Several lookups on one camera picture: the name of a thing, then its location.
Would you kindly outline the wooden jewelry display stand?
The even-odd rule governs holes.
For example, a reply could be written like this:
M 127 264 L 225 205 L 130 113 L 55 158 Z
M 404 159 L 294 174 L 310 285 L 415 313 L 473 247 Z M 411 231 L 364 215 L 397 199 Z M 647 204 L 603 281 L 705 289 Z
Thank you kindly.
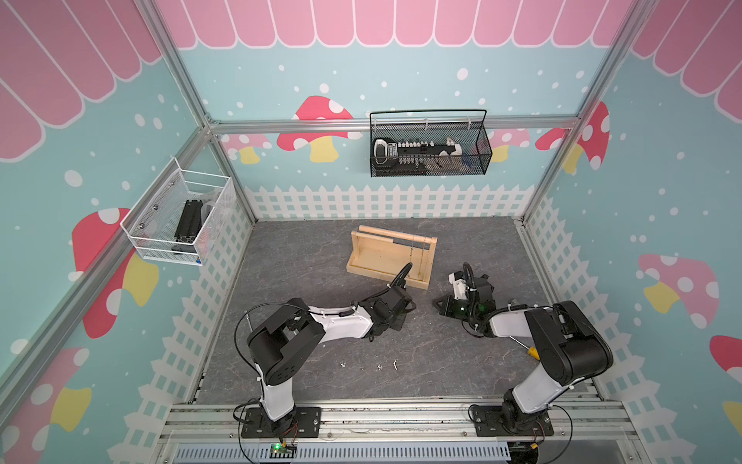
M 347 263 L 349 273 L 391 282 L 407 264 L 407 286 L 427 290 L 430 286 L 436 237 L 425 237 L 360 225 L 351 232 L 353 251 Z

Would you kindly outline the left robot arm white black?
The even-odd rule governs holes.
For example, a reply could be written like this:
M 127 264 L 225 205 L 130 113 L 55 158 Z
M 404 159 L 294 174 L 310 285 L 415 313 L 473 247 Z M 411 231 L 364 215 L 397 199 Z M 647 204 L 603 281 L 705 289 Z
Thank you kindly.
M 291 299 L 247 336 L 248 363 L 261 385 L 260 410 L 272 425 L 295 416 L 293 377 L 320 344 L 346 338 L 372 341 L 402 329 L 417 307 L 406 289 L 412 268 L 406 264 L 383 290 L 349 307 L 321 309 Z

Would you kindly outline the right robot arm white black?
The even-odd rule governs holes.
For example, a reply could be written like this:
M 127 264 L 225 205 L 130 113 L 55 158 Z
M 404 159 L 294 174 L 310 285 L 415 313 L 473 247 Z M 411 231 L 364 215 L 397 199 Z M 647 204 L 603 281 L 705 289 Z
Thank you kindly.
M 508 428 L 535 420 L 566 391 L 613 366 L 608 343 L 574 302 L 499 307 L 488 276 L 477 278 L 468 263 L 451 274 L 449 282 L 453 293 L 434 301 L 440 315 L 461 321 L 476 338 L 529 338 L 533 342 L 538 365 L 502 400 Z

